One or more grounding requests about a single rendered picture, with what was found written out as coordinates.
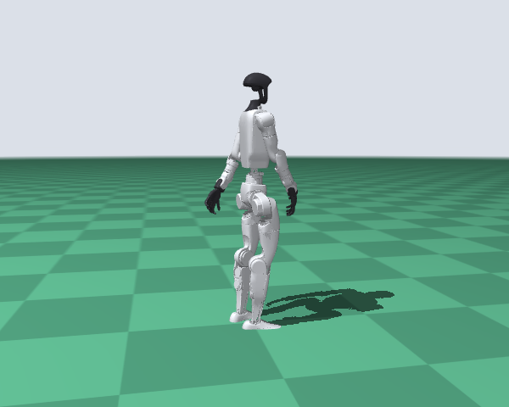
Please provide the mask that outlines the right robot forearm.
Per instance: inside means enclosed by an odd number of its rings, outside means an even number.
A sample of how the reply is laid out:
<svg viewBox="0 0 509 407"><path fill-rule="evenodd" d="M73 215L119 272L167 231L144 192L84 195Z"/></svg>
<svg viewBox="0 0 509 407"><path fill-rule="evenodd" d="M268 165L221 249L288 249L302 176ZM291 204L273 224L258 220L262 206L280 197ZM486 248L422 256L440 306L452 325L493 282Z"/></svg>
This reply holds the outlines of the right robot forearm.
<svg viewBox="0 0 509 407"><path fill-rule="evenodd" d="M297 192L297 183L294 181L288 169L287 157L284 151L282 150L277 151L276 162L277 165L275 166L275 171L276 173L278 173L282 184L285 186L286 192L288 193L288 189L290 187L293 187L295 189L295 192Z"/></svg>

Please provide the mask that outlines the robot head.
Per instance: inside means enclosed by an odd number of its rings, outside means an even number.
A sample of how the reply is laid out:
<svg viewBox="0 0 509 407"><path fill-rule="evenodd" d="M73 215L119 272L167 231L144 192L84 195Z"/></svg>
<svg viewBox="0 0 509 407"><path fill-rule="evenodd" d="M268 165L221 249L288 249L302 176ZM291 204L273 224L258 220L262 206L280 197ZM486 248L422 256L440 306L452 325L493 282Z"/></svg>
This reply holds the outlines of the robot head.
<svg viewBox="0 0 509 407"><path fill-rule="evenodd" d="M261 73L252 73L245 77L243 81L243 86L251 87L254 92L258 92L260 99L251 100L249 106L246 108L244 112L253 109L258 109L257 106L260 106L261 103L266 104L268 99L267 88L270 84L271 78ZM264 97L262 89L264 90Z"/></svg>

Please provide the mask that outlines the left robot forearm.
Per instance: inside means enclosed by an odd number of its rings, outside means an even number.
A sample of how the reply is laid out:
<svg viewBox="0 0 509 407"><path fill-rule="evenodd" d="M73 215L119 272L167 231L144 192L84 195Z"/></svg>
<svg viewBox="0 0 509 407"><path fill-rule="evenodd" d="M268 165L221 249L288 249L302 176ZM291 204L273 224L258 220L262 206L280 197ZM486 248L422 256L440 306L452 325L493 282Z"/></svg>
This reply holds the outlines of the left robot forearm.
<svg viewBox="0 0 509 407"><path fill-rule="evenodd" d="M223 190L226 189L228 184L232 181L233 176L234 176L235 171L238 166L239 166L238 162L232 158L232 153L230 153L230 155L227 158L227 166L224 169L223 173L221 174L221 177L219 178L219 179L222 179L222 183L220 184L220 187Z"/></svg>

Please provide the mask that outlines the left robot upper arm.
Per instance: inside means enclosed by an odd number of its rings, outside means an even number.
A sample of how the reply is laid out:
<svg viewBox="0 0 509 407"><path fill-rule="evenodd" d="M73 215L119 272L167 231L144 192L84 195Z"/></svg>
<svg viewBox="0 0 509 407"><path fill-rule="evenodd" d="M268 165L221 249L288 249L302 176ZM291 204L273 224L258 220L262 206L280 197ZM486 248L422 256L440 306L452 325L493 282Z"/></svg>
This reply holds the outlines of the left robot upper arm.
<svg viewBox="0 0 509 407"><path fill-rule="evenodd" d="M240 120L240 119L239 119ZM232 149L232 158L241 162L241 156L240 156L240 137L239 137L239 122L238 122L238 132L235 137L233 149Z"/></svg>

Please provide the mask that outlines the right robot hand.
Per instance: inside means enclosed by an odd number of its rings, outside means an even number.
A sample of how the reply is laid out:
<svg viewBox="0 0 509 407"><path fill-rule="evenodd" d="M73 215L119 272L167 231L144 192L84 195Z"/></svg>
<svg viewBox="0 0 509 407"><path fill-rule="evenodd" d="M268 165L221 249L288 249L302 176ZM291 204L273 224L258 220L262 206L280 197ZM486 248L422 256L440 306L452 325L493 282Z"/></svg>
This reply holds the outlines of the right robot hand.
<svg viewBox="0 0 509 407"><path fill-rule="evenodd" d="M290 208L290 209L286 210L287 216L290 216L295 212L295 205L297 203L297 193L298 193L298 190L297 190L297 192L295 192L295 189L293 187L290 187L288 189L288 196L289 196L288 199L291 199L291 204L286 207L286 208Z"/></svg>

